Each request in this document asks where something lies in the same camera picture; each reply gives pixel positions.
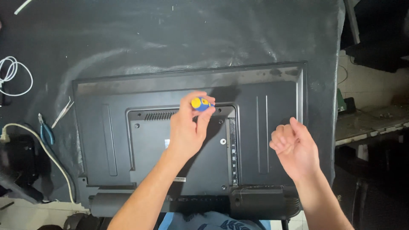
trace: black work surface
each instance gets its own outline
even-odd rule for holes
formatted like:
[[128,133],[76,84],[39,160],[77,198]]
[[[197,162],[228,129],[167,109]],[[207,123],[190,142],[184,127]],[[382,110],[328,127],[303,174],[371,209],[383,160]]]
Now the black work surface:
[[[0,58],[25,64],[34,85],[0,108],[2,126],[25,121],[37,128],[39,112],[52,124],[75,79],[307,61],[308,127],[332,180],[341,0],[33,1],[14,15],[23,2],[0,2]],[[9,86],[22,92],[28,75],[19,71]],[[53,130],[55,153],[76,181],[83,164],[74,109]],[[69,201],[51,165],[49,180],[36,185],[50,199]]]

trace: vent slot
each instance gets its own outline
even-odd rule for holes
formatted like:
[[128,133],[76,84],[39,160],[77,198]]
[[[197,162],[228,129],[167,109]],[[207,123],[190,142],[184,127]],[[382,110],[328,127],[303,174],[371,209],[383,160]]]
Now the vent slot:
[[145,121],[169,120],[175,113],[176,112],[147,113],[145,116]]

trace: blue-handled pliers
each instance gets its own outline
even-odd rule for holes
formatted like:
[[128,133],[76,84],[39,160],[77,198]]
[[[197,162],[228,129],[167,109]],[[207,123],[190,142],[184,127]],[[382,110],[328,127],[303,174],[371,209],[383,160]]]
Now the blue-handled pliers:
[[54,134],[51,131],[50,126],[48,126],[44,121],[43,121],[43,116],[41,113],[38,114],[38,121],[40,122],[40,137],[43,143],[53,145],[54,144]]

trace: white cable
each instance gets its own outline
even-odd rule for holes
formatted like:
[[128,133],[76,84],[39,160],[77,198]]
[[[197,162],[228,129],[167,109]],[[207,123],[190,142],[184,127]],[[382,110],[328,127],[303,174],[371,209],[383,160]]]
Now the white cable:
[[25,1],[15,12],[14,14],[17,15],[27,4],[29,4],[32,0]]
[[60,171],[63,173],[63,175],[64,175],[64,177],[65,177],[65,179],[66,179],[66,181],[67,181],[67,184],[68,184],[68,191],[70,192],[70,200],[71,200],[71,203],[75,204],[74,199],[73,199],[73,197],[72,197],[72,190],[71,190],[70,180],[68,179],[67,174],[65,173],[64,169],[58,164],[58,162],[57,162],[57,161],[52,157],[52,155],[49,153],[49,151],[48,151],[47,148],[45,147],[44,143],[42,142],[41,138],[36,134],[36,132],[32,131],[31,129],[29,129],[29,128],[25,127],[25,126],[22,126],[21,124],[16,124],[16,123],[6,124],[6,125],[3,127],[3,129],[2,129],[2,135],[1,135],[2,138],[1,138],[1,141],[7,142],[7,140],[8,140],[8,135],[7,135],[7,127],[8,127],[8,126],[18,126],[18,127],[20,127],[20,128],[23,128],[23,129],[25,129],[25,130],[31,132],[31,133],[38,139],[38,141],[40,142],[41,146],[43,147],[45,153],[50,157],[50,159],[57,165],[57,167],[58,167],[58,168],[60,169]]
[[12,56],[8,56],[5,59],[0,61],[0,69],[3,67],[3,64],[4,64],[5,61],[11,61],[11,65],[9,66],[9,69],[7,70],[7,74],[4,77],[4,79],[0,78],[0,88],[1,88],[1,86],[2,86],[2,84],[4,82],[10,81],[15,77],[19,64],[22,65],[27,70],[27,72],[29,73],[30,78],[31,78],[31,84],[30,84],[30,87],[28,88],[28,90],[26,90],[25,92],[22,92],[20,94],[8,94],[8,93],[3,92],[1,89],[0,89],[0,92],[7,95],[7,96],[12,96],[12,97],[21,96],[21,95],[26,94],[33,87],[33,75],[31,75],[30,70],[28,70],[28,68],[25,65],[23,65],[23,63],[18,62],[17,59],[15,57],[12,57]]

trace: forearm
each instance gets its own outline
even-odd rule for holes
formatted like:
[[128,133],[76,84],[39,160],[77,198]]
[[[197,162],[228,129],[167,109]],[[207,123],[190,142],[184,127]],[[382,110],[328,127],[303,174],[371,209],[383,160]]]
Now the forearm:
[[317,175],[295,184],[309,229],[353,229],[321,170]]
[[151,230],[170,185],[185,162],[165,151],[155,167],[112,219],[108,230]]

